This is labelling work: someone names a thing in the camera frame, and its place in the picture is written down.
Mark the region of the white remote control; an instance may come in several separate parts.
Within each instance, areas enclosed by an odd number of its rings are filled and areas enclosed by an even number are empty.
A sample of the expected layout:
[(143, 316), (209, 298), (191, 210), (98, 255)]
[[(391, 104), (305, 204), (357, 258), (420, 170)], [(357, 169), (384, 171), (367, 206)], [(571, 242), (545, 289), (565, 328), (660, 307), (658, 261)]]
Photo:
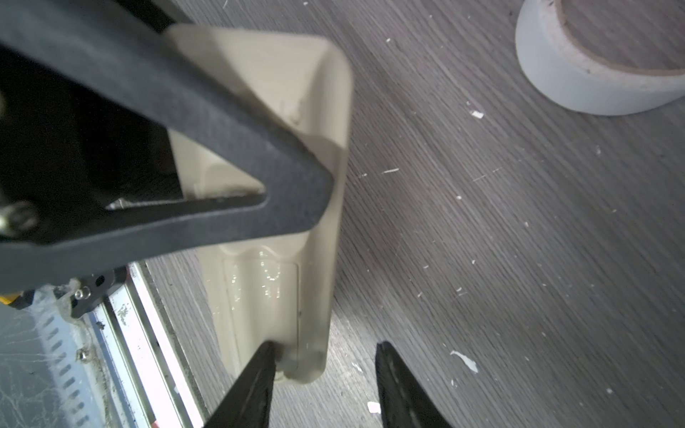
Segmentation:
[(233, 95), (304, 145), (300, 173), (270, 160), (252, 174), (189, 137), (169, 133), (190, 200), (263, 196), (235, 242), (200, 247), (203, 283), (224, 366), (245, 368), (276, 344), (276, 378), (310, 383), (326, 368), (336, 256), (350, 151), (354, 81), (332, 41), (311, 35), (176, 24), (166, 39)]

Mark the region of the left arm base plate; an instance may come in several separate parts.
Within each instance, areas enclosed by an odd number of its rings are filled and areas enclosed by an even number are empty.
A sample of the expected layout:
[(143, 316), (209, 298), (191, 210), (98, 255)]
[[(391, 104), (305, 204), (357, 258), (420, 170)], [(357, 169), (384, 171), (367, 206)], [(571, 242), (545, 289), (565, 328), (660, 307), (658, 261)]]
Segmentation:
[(93, 311), (125, 285), (127, 278), (127, 267), (116, 267), (103, 273), (79, 278), (78, 286), (71, 297), (71, 318), (80, 319)]

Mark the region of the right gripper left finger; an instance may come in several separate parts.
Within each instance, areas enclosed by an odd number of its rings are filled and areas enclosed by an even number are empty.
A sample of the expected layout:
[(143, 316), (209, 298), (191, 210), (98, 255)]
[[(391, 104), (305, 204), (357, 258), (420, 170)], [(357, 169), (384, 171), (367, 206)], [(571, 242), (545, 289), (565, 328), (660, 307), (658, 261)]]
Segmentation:
[(205, 428), (266, 428), (276, 375), (276, 345), (264, 342), (205, 423)]

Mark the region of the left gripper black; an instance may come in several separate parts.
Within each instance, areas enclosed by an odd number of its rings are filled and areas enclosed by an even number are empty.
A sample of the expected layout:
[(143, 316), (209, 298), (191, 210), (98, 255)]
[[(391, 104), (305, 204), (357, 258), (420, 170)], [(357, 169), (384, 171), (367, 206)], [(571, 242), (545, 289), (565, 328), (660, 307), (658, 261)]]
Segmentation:
[[(263, 196), (178, 203), (168, 128), (252, 174), (302, 143), (116, 1), (1, 5), (1, 291), (235, 242)], [(119, 199), (165, 203), (119, 210)]]

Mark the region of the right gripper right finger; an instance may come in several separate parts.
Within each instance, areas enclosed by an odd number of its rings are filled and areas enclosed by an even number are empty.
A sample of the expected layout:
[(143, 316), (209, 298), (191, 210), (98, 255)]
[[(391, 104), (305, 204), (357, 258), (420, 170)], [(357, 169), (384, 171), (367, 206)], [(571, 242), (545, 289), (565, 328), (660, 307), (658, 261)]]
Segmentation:
[(375, 365), (383, 427), (451, 427), (390, 342), (376, 346)]

